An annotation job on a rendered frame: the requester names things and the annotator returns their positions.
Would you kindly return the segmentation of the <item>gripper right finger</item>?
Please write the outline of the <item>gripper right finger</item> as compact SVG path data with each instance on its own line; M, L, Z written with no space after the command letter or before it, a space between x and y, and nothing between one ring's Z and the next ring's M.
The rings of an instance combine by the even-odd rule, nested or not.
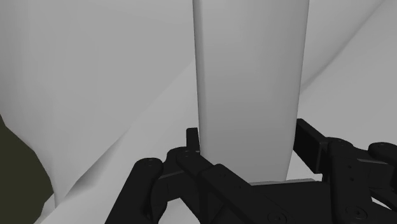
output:
M362 150L299 118L293 150L329 184L333 224L397 224L397 145Z

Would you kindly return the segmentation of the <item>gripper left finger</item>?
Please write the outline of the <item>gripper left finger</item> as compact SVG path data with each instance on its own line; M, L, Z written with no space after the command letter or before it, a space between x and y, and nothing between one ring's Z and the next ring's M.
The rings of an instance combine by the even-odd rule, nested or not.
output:
M105 224L159 224L168 202L181 199L200 224L293 224L292 216L224 165L200 154L196 128L186 146L138 160Z

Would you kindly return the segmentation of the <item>large white rounded fixture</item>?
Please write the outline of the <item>large white rounded fixture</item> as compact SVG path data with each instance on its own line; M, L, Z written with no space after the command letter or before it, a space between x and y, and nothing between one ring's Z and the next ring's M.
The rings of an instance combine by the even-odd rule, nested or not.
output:
M55 204L184 73L193 0L0 0L0 115Z

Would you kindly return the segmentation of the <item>tall white cylinder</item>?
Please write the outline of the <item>tall white cylinder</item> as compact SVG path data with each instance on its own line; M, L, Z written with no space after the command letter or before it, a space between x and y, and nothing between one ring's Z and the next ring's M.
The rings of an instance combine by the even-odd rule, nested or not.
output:
M284 181L309 0L193 0L200 150L249 183Z

